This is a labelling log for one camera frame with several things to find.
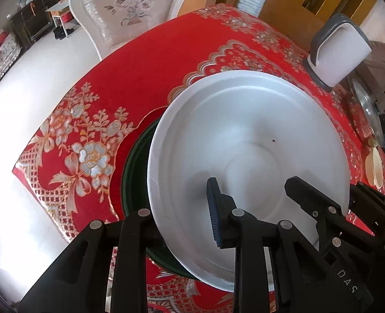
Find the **red plate with sticker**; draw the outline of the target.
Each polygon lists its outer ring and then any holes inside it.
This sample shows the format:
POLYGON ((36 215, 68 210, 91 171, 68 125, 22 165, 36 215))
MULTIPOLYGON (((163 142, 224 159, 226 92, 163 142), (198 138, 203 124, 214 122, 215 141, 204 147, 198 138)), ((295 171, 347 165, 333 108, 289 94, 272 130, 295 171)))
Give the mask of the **red plate with sticker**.
POLYGON ((110 205, 113 207, 115 212, 114 216, 116 217, 117 221, 125 217, 122 205, 121 183, 128 155, 130 154, 130 151, 132 150, 137 139, 155 120, 162 116, 166 108, 167 106, 158 107, 157 109, 152 110, 146 114, 137 124, 137 126, 135 126, 133 130, 128 135, 126 135, 117 149, 115 156, 115 171, 111 177, 109 188, 110 205))

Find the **white electric kettle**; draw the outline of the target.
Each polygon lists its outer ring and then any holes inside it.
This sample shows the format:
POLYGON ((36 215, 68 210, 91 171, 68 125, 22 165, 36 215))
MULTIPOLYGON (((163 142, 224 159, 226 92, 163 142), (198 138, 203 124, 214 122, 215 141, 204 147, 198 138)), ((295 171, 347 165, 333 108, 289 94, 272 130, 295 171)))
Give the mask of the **white electric kettle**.
POLYGON ((335 14, 314 35, 303 65, 311 79, 329 93, 371 52, 362 29, 346 15, 335 14))

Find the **steel pan with lid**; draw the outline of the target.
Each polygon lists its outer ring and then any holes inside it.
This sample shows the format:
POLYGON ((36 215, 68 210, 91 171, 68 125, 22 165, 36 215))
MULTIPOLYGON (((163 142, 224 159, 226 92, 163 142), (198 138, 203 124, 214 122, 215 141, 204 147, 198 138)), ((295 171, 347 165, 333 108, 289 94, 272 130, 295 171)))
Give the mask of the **steel pan with lid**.
POLYGON ((352 125, 362 141, 375 140, 383 145, 381 122, 369 94, 355 78, 348 79, 351 98, 347 101, 352 125))

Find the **dark wooden sideboard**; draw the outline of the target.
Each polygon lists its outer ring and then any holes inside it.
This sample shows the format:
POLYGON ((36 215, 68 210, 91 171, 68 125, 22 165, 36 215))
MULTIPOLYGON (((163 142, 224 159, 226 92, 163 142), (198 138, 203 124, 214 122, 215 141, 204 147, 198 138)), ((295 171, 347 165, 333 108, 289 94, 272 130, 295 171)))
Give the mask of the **dark wooden sideboard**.
POLYGON ((53 20, 47 10, 59 1, 32 0, 12 14, 9 24, 22 48, 27 50, 53 29, 53 20))

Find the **white ornate chair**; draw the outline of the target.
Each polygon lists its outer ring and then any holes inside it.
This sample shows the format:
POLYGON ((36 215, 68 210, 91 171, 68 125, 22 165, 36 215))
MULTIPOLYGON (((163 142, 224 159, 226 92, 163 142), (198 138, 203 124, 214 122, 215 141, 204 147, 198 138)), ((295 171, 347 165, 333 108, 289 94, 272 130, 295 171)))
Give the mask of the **white ornate chair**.
POLYGON ((185 0, 69 0, 99 59, 156 26, 174 19, 185 0))

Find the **small white side table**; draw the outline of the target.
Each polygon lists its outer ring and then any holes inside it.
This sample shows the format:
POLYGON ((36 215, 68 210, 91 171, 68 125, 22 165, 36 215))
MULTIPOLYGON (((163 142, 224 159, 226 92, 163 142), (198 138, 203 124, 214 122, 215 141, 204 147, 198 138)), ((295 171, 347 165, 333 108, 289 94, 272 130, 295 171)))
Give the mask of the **small white side table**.
POLYGON ((68 38, 75 32, 75 25, 72 23, 74 17, 71 14, 68 0, 61 0, 47 9, 55 26, 53 34, 56 40, 68 38))

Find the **cream ribbed plastic bowl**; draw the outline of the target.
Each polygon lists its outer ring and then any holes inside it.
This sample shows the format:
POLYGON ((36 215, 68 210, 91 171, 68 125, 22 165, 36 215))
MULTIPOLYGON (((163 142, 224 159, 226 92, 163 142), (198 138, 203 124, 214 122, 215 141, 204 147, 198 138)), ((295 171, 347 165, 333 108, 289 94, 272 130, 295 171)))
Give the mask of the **cream ribbed plastic bowl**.
POLYGON ((368 183, 377 189, 383 187, 383 166, 375 139, 368 140, 368 154, 365 157, 365 173, 368 183))

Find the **red floral tablecloth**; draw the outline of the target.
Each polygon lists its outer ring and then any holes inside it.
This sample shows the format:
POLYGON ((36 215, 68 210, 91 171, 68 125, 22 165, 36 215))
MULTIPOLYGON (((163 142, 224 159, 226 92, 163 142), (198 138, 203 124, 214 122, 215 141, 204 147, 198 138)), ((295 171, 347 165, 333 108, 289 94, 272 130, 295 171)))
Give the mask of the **red floral tablecloth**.
POLYGON ((337 129, 351 181, 364 179, 361 142, 343 109, 310 78, 304 50, 263 21, 219 4, 181 16, 119 49, 78 81, 42 123, 14 174, 74 239, 92 220, 115 222, 110 180, 123 139, 194 82, 222 71, 261 71, 296 84, 337 129))

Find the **white plastic bowl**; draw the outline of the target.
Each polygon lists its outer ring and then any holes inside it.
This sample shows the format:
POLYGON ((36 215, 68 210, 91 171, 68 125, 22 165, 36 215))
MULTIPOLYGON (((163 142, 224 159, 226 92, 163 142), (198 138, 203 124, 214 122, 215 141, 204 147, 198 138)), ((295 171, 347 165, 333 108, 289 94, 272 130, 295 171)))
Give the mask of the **white plastic bowl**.
POLYGON ((295 176, 348 210, 350 170, 323 108, 284 79, 226 71, 200 79, 169 105, 152 139, 147 188, 171 253, 203 283, 230 292, 235 253, 214 241, 208 179, 257 219, 289 220, 318 244, 315 220, 285 193, 295 176))

